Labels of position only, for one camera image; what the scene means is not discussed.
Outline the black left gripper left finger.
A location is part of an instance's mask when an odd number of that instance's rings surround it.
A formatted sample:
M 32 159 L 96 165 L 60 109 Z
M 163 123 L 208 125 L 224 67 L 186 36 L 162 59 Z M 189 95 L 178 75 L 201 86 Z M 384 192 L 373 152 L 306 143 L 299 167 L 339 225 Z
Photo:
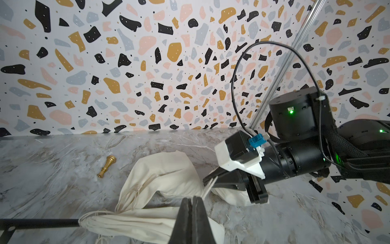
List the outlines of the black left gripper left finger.
M 184 198 L 181 202 L 169 244 L 192 244 L 192 201 Z

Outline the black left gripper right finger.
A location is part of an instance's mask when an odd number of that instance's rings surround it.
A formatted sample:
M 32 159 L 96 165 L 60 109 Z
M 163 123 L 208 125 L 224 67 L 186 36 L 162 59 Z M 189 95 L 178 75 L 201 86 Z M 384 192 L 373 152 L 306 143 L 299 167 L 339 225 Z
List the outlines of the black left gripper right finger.
M 216 244 L 203 199 L 193 198 L 193 244 Z

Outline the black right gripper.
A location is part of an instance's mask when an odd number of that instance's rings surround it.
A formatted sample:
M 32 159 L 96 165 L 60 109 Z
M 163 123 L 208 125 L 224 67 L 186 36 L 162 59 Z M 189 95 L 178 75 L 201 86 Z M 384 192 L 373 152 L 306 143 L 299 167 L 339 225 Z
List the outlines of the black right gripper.
M 203 178 L 206 186 L 211 180 L 217 178 L 213 188 L 224 188 L 246 192 L 252 204 L 265 204 L 269 195 L 262 179 L 239 169 L 227 171 L 221 167 L 216 168 Z

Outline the cream cloth bag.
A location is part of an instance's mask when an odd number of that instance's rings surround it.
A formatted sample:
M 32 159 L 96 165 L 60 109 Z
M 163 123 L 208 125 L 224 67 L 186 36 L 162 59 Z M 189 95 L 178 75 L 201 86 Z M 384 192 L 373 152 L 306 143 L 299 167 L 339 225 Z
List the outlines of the cream cloth bag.
M 216 194 L 230 205 L 244 207 L 253 205 L 246 192 L 224 188 L 205 187 L 188 158 L 180 151 L 160 152 L 139 159 L 133 166 L 120 192 L 115 208 L 117 213 L 143 209 L 156 192 L 165 198 L 206 197 Z

